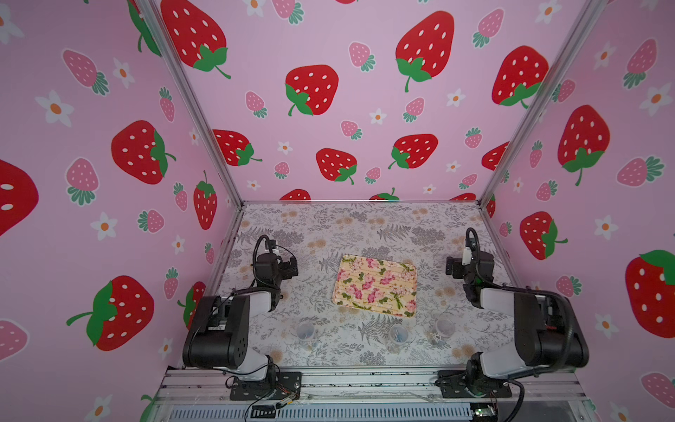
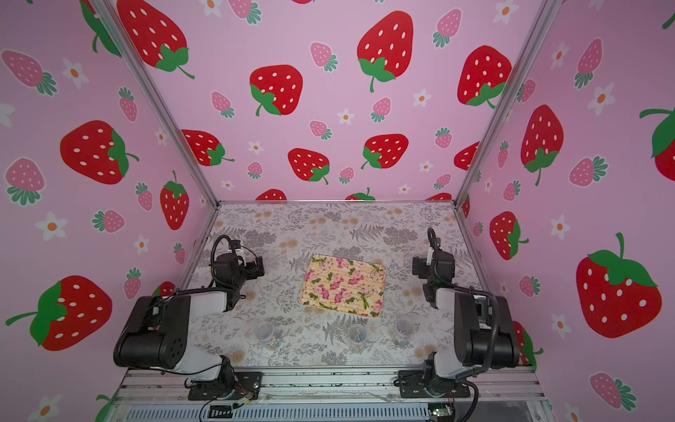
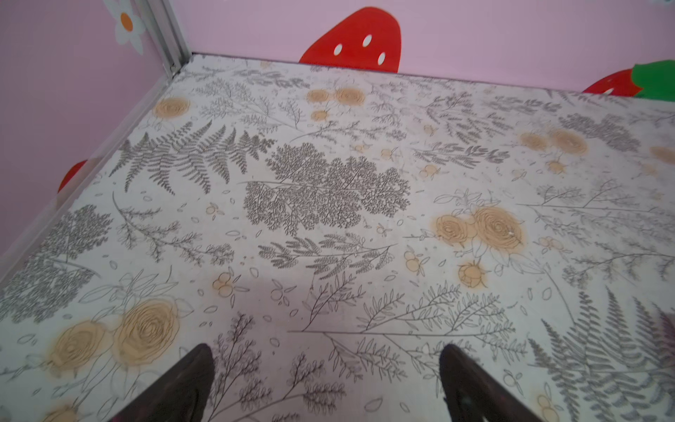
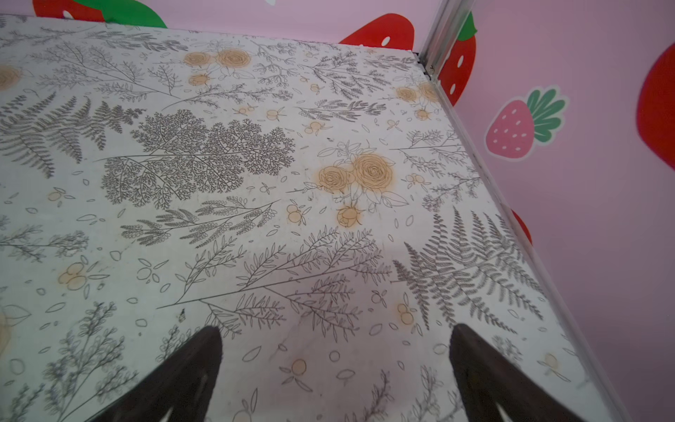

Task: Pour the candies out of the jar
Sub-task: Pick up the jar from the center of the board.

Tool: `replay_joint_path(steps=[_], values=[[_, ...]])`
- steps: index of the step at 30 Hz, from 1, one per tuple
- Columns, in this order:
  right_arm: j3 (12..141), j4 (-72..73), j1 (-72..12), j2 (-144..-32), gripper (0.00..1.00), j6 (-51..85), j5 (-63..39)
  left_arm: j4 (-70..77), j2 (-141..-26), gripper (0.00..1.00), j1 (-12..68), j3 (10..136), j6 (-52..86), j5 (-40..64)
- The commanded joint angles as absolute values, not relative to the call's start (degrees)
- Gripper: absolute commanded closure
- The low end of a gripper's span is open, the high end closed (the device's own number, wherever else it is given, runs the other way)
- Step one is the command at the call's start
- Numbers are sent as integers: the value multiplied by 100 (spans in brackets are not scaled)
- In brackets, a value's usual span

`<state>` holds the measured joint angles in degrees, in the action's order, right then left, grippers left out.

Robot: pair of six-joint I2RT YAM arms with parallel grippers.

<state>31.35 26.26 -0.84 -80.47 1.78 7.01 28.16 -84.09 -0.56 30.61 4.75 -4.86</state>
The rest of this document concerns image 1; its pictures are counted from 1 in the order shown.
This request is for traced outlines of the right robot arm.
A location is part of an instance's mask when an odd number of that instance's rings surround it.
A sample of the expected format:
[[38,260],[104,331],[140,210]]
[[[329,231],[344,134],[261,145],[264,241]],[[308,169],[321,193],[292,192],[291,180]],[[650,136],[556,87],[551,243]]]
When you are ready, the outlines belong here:
[[466,386],[581,369],[590,351],[570,300],[559,293],[497,285],[494,256],[482,251],[473,228],[465,235],[460,258],[446,260],[446,274],[463,281],[467,300],[477,309],[513,318],[513,342],[475,353],[463,375]]

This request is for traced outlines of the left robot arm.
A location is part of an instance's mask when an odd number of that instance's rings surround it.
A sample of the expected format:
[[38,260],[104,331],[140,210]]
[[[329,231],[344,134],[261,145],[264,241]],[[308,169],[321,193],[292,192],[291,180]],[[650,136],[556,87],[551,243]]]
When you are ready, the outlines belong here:
[[251,286],[200,299],[182,351],[186,367],[221,370],[253,383],[274,375],[274,360],[253,350],[249,337],[251,319],[275,311],[282,299],[281,284],[299,275],[295,255],[285,260],[281,250],[267,235],[259,237]]

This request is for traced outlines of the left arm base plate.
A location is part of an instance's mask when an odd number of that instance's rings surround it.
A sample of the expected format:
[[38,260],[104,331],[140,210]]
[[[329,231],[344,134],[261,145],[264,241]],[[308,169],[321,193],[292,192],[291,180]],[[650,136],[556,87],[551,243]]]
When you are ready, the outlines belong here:
[[230,401],[295,399],[302,391],[302,372],[274,372],[262,381],[235,378],[230,388]]

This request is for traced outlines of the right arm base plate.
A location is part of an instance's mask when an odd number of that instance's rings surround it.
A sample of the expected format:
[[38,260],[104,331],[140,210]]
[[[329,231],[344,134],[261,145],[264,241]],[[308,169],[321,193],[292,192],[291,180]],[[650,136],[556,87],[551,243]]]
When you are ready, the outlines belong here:
[[479,374],[471,378],[466,370],[440,370],[434,385],[444,398],[510,398],[513,392],[505,380]]

